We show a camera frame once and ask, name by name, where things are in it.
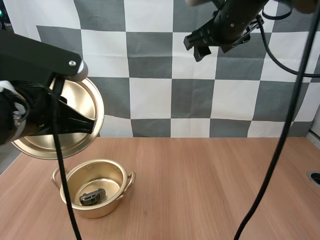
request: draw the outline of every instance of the gray square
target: gray square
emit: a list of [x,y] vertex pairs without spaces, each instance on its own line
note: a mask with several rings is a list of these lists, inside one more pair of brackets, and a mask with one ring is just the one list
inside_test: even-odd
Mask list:
[[211,119],[210,138],[246,138],[251,121]]
[[[265,33],[269,44],[271,33]],[[215,79],[260,80],[266,50],[260,33],[251,33],[251,40],[224,53],[218,51]]]
[[[261,81],[256,98],[253,120],[284,122],[288,113],[294,84],[294,82]],[[308,86],[309,83],[306,82],[301,86],[294,118],[297,116],[301,107]]]
[[295,121],[290,127],[288,137],[305,137],[311,124],[312,121]]
[[134,137],[170,138],[170,119],[131,119]]
[[[320,74],[320,55],[319,55],[318,60],[316,62],[314,74]],[[320,83],[320,77],[313,77],[311,79],[311,83]]]
[[83,58],[80,29],[57,26],[36,26],[41,42],[77,53]]
[[74,0],[81,29],[126,31],[124,0]]
[[129,78],[90,77],[98,88],[104,105],[104,114],[130,119]]
[[127,32],[130,78],[172,77],[172,32]]
[[[288,7],[283,3],[278,3],[276,11],[277,16],[281,16],[288,12]],[[273,33],[293,33],[293,32],[309,32],[311,19],[313,14],[304,14],[296,9],[292,10],[292,13],[287,18],[274,21]]]
[[210,118],[214,80],[172,79],[171,118]]
[[193,32],[211,20],[216,10],[212,2],[192,7],[185,0],[173,0],[173,32]]

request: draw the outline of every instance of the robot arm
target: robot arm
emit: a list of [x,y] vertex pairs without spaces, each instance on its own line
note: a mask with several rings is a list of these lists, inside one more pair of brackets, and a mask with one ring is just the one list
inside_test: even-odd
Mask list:
[[60,96],[65,79],[88,75],[73,52],[0,30],[0,145],[25,136],[52,134],[50,85],[58,101],[58,133],[87,133],[95,120],[67,105]]

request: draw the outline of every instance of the pot rim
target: pot rim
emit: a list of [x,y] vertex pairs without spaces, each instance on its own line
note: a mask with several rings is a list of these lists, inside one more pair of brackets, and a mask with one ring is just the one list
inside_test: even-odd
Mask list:
[[[118,167],[122,173],[122,177],[123,177],[123,181],[122,181],[122,185],[120,186],[120,189],[118,190],[118,192],[113,195],[113,197],[111,197],[110,199],[108,199],[107,201],[104,201],[102,203],[99,203],[97,205],[92,205],[92,206],[80,206],[80,205],[77,205],[77,204],[74,204],[73,201],[71,200],[71,205],[72,205],[72,208],[73,209],[76,209],[76,210],[94,210],[94,209],[99,209],[99,208],[102,208],[104,206],[106,206],[107,204],[117,200],[117,198],[119,196],[121,196],[121,194],[123,194],[124,190],[125,190],[125,187],[127,185],[127,179],[128,179],[128,174],[127,174],[127,171],[126,169],[117,161],[114,161],[114,160],[110,160],[110,159],[93,159],[93,160],[90,160],[90,161],[85,161],[79,165],[77,165],[76,167],[74,167],[67,175],[66,175],[66,182],[68,182],[68,180],[70,179],[70,177],[80,168],[82,168],[83,166],[85,165],[88,165],[88,164],[91,164],[91,163],[97,163],[97,162],[100,162],[100,163],[109,163],[109,164],[113,164],[115,165],[116,167]],[[65,198],[65,194],[64,194],[64,189],[63,189],[63,186],[61,185],[60,187],[60,196],[62,198],[62,201],[67,204],[66,202],[66,198]]]

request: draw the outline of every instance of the metal bolt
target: metal bolt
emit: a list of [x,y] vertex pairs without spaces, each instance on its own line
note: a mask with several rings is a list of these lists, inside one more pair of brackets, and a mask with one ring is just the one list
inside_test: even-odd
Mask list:
[[75,61],[70,61],[69,66],[73,68],[73,67],[77,66],[77,63]]

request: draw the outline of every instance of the white square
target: white square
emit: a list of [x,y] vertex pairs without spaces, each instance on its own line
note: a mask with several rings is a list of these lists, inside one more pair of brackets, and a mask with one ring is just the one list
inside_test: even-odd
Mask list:
[[104,115],[100,137],[133,137],[131,120]]
[[215,80],[212,119],[252,120],[259,81]]
[[218,58],[217,46],[210,46],[211,54],[196,62],[194,49],[186,50],[185,36],[188,32],[174,32],[172,43],[172,78],[173,79],[215,79]]
[[173,0],[124,0],[127,32],[173,31]]
[[[286,67],[298,71],[301,57],[306,44],[308,32],[273,32],[269,48],[273,55]],[[316,33],[309,57],[306,73],[313,74],[320,54],[320,34]],[[297,76],[277,66],[266,54],[262,73],[262,81],[295,82]],[[304,77],[304,82],[309,83],[311,78]]]
[[89,77],[129,77],[125,32],[81,30],[81,37]]
[[80,29],[73,0],[5,0],[14,33],[40,41],[37,26]]
[[130,78],[131,119],[170,119],[171,82],[165,78]]
[[[276,16],[277,15],[277,9],[278,9],[278,2],[277,1],[269,1],[264,6],[264,13],[269,16]],[[272,33],[272,29],[274,28],[275,21],[270,20],[262,16],[262,10],[260,11],[260,15],[264,20],[263,29],[265,33]],[[260,33],[260,29],[255,29],[252,31],[252,33]]]
[[172,138],[209,138],[209,118],[172,118]]
[[278,138],[284,125],[283,121],[252,121],[248,138]]
[[312,122],[320,103],[320,82],[309,83],[295,122]]

